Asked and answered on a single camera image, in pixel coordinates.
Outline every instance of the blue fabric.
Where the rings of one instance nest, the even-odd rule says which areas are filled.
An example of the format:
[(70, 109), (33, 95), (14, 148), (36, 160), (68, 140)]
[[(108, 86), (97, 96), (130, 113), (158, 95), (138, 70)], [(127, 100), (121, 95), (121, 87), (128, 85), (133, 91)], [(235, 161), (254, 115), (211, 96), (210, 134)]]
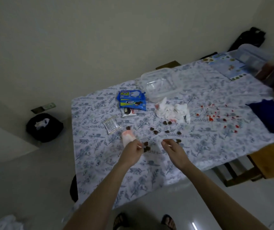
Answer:
[(246, 105), (259, 117), (265, 127), (274, 133), (274, 101), (263, 99), (261, 102)]

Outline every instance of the black trash bin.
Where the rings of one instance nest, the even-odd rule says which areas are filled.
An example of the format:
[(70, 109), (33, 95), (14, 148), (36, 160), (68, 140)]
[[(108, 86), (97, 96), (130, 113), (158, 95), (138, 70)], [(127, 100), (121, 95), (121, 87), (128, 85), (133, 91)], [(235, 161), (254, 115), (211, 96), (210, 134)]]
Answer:
[(62, 129), (63, 123), (46, 113), (36, 115), (26, 125), (26, 131), (42, 143), (55, 139)]

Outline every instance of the tiled floor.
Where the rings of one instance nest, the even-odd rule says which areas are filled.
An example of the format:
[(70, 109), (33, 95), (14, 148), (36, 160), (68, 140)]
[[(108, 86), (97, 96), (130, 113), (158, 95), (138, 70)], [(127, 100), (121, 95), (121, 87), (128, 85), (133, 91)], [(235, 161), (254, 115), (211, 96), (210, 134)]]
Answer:
[[(61, 219), (73, 205), (69, 189), (75, 174), (70, 121), (65, 128), (40, 150), (0, 163), (0, 218), (14, 214), (25, 223), (25, 230), (62, 228)], [(226, 188), (211, 170), (205, 173), (264, 224), (274, 221), (274, 179)], [(179, 230), (193, 229), (192, 222), (198, 230), (220, 229), (188, 180), (113, 210), (107, 229), (121, 211), (132, 224), (144, 229), (153, 229), (166, 213)]]

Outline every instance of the clear plastic packet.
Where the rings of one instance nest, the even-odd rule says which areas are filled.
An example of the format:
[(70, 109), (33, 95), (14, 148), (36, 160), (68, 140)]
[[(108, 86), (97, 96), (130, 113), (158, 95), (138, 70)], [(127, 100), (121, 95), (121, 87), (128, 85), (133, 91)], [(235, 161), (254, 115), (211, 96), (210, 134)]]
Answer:
[(121, 108), (122, 117), (130, 117), (130, 116), (136, 116), (134, 109), (131, 108)]
[(104, 126), (105, 126), (105, 128), (107, 130), (107, 133), (109, 135), (112, 134), (112, 133), (115, 133), (120, 128), (122, 128), (122, 126), (117, 123), (117, 120), (116, 120), (115, 116), (112, 116), (111, 118), (105, 120), (103, 122), (103, 124), (104, 124)]

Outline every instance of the white tablecloth with blue leaf print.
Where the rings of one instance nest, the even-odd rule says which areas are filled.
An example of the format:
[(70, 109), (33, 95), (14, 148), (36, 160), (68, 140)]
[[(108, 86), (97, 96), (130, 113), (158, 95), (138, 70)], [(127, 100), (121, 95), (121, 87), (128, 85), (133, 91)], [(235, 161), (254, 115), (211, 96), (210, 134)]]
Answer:
[[(79, 198), (76, 206), (85, 201), (118, 161), (123, 150), (121, 132), (127, 126), (131, 126), (140, 141), (148, 141), (151, 150), (127, 172), (114, 208), (185, 178), (162, 149), (162, 139), (181, 139), (180, 145), (200, 170), (224, 164), (274, 142), (274, 134), (245, 105), (272, 99), (270, 88), (249, 74), (230, 81), (201, 61), (176, 67), (174, 71), (186, 85), (182, 93), (169, 101), (188, 104), (190, 125), (164, 125), (164, 120), (156, 117), (151, 102), (147, 102), (147, 111), (139, 111), (136, 117), (121, 118), (116, 96), (120, 90), (138, 89), (138, 79), (72, 101)], [(115, 115), (119, 116), (122, 131), (108, 135), (102, 122)], [(159, 133), (154, 135), (150, 127)]]

